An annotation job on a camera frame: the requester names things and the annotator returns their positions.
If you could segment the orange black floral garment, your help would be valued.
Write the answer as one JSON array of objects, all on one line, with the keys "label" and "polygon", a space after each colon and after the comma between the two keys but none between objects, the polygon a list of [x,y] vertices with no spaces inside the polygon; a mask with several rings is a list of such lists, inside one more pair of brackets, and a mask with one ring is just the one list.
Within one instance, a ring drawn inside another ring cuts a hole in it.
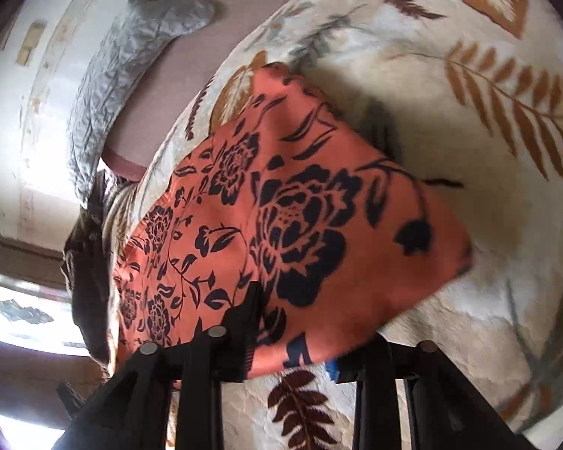
[{"label": "orange black floral garment", "polygon": [[117,255],[118,362],[265,295],[252,376],[322,363],[467,272],[470,238],[424,182],[271,63],[182,159]]}]

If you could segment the brown stained glass door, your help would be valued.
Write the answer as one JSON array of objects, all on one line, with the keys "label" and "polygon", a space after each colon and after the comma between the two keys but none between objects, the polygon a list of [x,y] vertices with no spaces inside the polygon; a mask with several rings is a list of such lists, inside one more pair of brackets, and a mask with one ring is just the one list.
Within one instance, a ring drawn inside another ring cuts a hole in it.
[{"label": "brown stained glass door", "polygon": [[57,386],[102,381],[73,322],[53,250],[0,237],[0,430],[12,449],[50,449],[70,423]]}]

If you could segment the dark brown crumpled garment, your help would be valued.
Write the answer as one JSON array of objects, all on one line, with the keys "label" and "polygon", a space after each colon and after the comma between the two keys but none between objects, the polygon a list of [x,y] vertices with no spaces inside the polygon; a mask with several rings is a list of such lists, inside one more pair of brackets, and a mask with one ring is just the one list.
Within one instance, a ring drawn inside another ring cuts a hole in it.
[{"label": "dark brown crumpled garment", "polygon": [[89,356],[102,366],[110,359],[107,307],[110,282],[107,240],[103,228],[120,182],[103,169],[95,176],[87,204],[82,206],[63,248],[61,272],[71,297],[72,317]]}]

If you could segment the cream leaf pattern blanket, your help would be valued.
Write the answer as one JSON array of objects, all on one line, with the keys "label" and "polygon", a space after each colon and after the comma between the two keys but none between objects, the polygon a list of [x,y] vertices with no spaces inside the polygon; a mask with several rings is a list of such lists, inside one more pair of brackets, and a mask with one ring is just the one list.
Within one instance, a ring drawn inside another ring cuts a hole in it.
[{"label": "cream leaf pattern blanket", "polygon": [[[472,245],[467,272],[328,361],[376,334],[413,348],[396,381],[400,449],[529,448],[526,432],[563,406],[563,24],[547,0],[291,0],[252,30],[117,207],[108,371],[132,356],[116,359],[117,255],[271,63],[429,186]],[[328,361],[230,388],[230,445],[353,446],[356,384],[331,381]]]}]

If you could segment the grey quilted pillow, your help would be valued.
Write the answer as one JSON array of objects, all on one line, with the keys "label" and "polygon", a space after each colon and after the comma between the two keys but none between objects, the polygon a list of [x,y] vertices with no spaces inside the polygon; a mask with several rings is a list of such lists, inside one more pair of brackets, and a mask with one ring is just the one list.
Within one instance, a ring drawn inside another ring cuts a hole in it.
[{"label": "grey quilted pillow", "polygon": [[107,135],[141,78],[170,42],[207,27],[211,0],[128,0],[91,58],[71,109],[67,133],[76,198],[85,208]]}]

